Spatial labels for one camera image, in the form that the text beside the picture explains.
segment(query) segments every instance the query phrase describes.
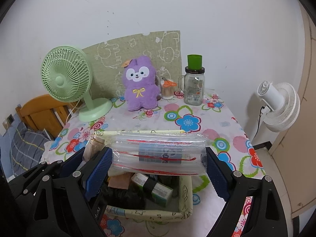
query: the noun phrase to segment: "orange scissors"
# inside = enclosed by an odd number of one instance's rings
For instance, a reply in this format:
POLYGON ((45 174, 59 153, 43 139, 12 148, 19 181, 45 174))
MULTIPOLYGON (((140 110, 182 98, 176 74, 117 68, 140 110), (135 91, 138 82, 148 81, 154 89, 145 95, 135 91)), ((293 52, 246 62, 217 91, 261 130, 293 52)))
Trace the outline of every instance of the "orange scissors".
POLYGON ((175 82, 172 82, 170 80, 167 80, 165 77, 162 77, 162 79, 164 80, 164 84, 162 85, 162 87, 174 87, 177 86, 177 84, 175 82))

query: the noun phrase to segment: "green desk fan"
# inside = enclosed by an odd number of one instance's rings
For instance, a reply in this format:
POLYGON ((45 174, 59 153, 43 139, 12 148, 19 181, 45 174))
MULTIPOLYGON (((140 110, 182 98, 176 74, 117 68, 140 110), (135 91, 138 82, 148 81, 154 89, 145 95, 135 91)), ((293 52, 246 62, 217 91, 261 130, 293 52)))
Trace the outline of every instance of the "green desk fan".
POLYGON ((91 68, 82 50, 69 46, 54 48, 43 60, 41 75, 44 87, 56 100, 70 103, 84 99, 86 107, 79 111, 80 121, 94 121, 112 108, 112 102, 106 98, 92 100, 91 68))

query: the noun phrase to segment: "purple plush toy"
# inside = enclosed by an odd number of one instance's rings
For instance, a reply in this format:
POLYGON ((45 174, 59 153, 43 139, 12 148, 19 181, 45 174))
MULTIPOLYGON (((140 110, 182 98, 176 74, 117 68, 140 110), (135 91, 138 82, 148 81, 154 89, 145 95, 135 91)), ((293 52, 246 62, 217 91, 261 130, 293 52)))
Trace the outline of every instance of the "purple plush toy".
POLYGON ((129 111, 157 107, 160 88, 155 84, 155 76, 156 69, 147 56, 132 59, 125 67, 122 82, 126 88, 124 97, 129 111))

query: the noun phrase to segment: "fan base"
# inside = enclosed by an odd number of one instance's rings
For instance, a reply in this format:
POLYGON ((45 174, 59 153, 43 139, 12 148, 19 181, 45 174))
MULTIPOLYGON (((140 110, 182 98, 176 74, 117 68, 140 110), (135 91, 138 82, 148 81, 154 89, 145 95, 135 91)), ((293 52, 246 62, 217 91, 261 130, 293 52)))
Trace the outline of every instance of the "fan base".
POLYGON ((79 111, 79 120, 82 122, 91 122, 107 114, 112 108, 112 102, 107 98, 97 98, 93 100, 93 109, 88 107, 79 111))

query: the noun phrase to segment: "jar lid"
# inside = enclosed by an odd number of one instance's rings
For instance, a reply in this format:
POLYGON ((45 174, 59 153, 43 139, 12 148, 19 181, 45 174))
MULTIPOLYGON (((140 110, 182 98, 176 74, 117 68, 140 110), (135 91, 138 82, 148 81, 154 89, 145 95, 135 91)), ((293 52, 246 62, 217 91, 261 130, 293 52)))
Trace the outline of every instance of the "jar lid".
POLYGON ((187 66, 187 67, 185 67, 184 70, 185 70, 186 73, 196 74, 196 75, 204 74, 204 72, 205 72, 205 68, 204 67, 201 67, 201 69, 194 70, 194 69, 189 69, 189 67, 187 66))
POLYGON ((188 67, 191 70, 199 70, 202 68, 202 55, 190 54, 188 55, 188 67))

